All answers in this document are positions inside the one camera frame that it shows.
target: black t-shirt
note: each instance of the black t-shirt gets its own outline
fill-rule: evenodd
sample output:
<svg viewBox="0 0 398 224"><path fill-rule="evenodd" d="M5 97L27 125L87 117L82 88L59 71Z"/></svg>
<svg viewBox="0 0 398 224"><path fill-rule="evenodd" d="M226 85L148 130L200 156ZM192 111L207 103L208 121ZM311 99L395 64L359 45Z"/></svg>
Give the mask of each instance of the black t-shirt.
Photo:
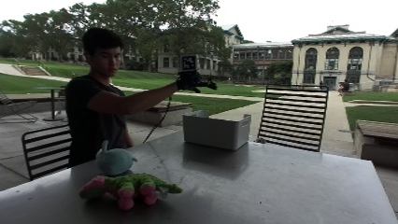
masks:
<svg viewBox="0 0 398 224"><path fill-rule="evenodd" d="M71 136L69 167L95 159L103 140L107 140L107 148L123 148L123 115L103 114L86 108L90 98L99 91L123 96L119 89L105 86L90 76L75 77L66 84L66 117Z"/></svg>

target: plush toy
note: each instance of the plush toy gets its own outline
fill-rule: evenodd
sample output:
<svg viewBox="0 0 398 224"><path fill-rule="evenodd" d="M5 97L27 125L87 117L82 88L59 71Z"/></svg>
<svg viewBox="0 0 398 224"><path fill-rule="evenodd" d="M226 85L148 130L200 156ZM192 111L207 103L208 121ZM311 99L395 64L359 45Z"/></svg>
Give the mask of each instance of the plush toy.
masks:
<svg viewBox="0 0 398 224"><path fill-rule="evenodd" d="M107 141L103 140L102 148L97 153L97 166L103 175L119 175L128 170L136 159L122 148L107 150Z"/></svg>
<svg viewBox="0 0 398 224"><path fill-rule="evenodd" d="M132 199L138 196L142 197L143 203L150 205L156 201L158 193L178 194L182 193L182 189L147 174L117 177L97 175L81 188L79 197L94 199L102 197L105 193L118 199L118 206L122 210L128 210L134 206Z"/></svg>

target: overcast sky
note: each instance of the overcast sky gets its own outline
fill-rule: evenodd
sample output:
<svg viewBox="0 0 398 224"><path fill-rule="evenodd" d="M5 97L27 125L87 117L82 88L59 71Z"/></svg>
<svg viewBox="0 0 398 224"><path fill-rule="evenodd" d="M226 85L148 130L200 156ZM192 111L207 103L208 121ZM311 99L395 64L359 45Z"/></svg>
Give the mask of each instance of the overcast sky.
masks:
<svg viewBox="0 0 398 224"><path fill-rule="evenodd" d="M27 13L49 12L77 2L105 0L10 0L0 7L0 21L21 21ZM288 42L325 31L328 25L349 25L352 31L389 35L398 29L396 0L218 0L218 25L236 24L244 39Z"/></svg>

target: green plush toy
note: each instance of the green plush toy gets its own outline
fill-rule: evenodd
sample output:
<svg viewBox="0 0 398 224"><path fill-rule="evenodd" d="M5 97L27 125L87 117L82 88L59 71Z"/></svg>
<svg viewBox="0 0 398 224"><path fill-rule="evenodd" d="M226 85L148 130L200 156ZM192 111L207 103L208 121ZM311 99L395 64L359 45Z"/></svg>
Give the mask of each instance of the green plush toy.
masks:
<svg viewBox="0 0 398 224"><path fill-rule="evenodd" d="M182 193L182 189L147 174L117 177L97 175L81 188L79 197L94 199L102 197L105 193L118 198L118 206L122 210L128 210L134 206L135 197L142 197L143 203L150 205L155 203L158 193L178 194Z"/></svg>

